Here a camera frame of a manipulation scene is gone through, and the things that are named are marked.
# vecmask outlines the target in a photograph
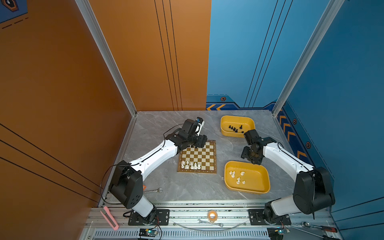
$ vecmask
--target gray marble tabletop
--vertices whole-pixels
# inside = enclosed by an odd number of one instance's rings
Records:
[[[163,141],[163,133],[182,124],[186,119],[204,119],[201,134],[216,140],[217,174],[178,173],[179,155],[156,168],[144,181],[147,190],[161,187],[163,192],[146,194],[150,201],[177,200],[240,200],[277,199],[293,193],[294,181],[271,160],[264,158],[262,165],[268,170],[271,190],[266,194],[249,194],[227,189],[224,183],[224,166],[228,161],[247,162],[240,155],[247,145],[244,138],[226,137],[221,134],[220,119],[224,115],[250,117],[261,137],[272,137],[290,149],[281,128],[268,110],[236,111],[148,111],[138,112],[137,121],[129,141],[124,160],[127,162],[146,154]]]

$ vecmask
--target wooden chessboard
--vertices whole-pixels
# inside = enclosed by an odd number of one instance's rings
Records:
[[[183,169],[181,161],[200,164],[201,169]],[[203,148],[189,147],[179,154],[178,172],[211,173],[216,174],[216,141],[207,140]]]

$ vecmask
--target orange chevron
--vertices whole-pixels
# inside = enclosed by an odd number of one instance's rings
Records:
[[[221,105],[220,107],[216,108],[216,110],[221,111],[220,108],[222,108],[222,107],[224,107],[224,106],[225,106],[225,104],[223,104],[223,105]]]
[[[294,136],[296,136],[296,134],[295,134],[294,132],[290,132],[290,131],[288,131],[288,137],[287,137],[287,138],[288,138],[288,142],[289,142],[289,136],[290,136],[290,135],[294,135]]]
[[[282,119],[282,118],[285,118],[285,119],[286,119],[286,116],[283,116],[283,115],[280,116],[280,125],[281,125],[281,119]]]
[[[304,156],[304,157],[307,157],[307,155],[303,152],[300,152],[300,151],[297,151],[297,158],[300,159],[300,155],[301,156]]]
[[[212,104],[211,106],[209,106],[208,108],[207,108],[207,110],[209,110],[209,111],[211,111],[211,107],[213,107],[213,106],[215,106],[216,104]]]
[[[285,127],[290,127],[291,125],[289,125],[288,123],[284,123],[283,125],[284,125],[283,131],[285,133]]]

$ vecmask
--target yellow tray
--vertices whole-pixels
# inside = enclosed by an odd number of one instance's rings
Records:
[[[235,171],[235,177],[229,174],[230,171]],[[238,177],[240,177],[240,184],[236,183]],[[267,169],[261,165],[247,162],[227,162],[224,181],[227,188],[233,191],[265,194],[271,190]]]
[[[244,137],[244,133],[249,130],[255,129],[255,122],[251,118],[247,117],[238,117],[238,116],[223,116],[221,118],[221,133],[224,136],[228,137]],[[234,132],[229,126],[236,127],[238,132]]]

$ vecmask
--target robotic arm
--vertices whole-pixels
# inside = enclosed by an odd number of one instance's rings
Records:
[[[315,211],[335,203],[331,176],[325,168],[314,168],[301,161],[280,147],[280,143],[276,143],[274,139],[262,139],[256,130],[249,130],[244,136],[251,147],[244,147],[241,158],[260,165],[263,157],[267,157],[295,181],[291,196],[265,204],[263,215],[268,223],[278,223],[285,215],[296,212],[313,214],[314,217]]]
[[[202,118],[195,121],[187,119],[181,128],[167,135],[164,141],[149,153],[129,163],[121,161],[113,173],[109,191],[126,208],[140,214],[144,222],[152,222],[156,207],[143,196],[143,181],[155,168],[188,146],[204,147],[207,136],[200,135],[203,126]]]

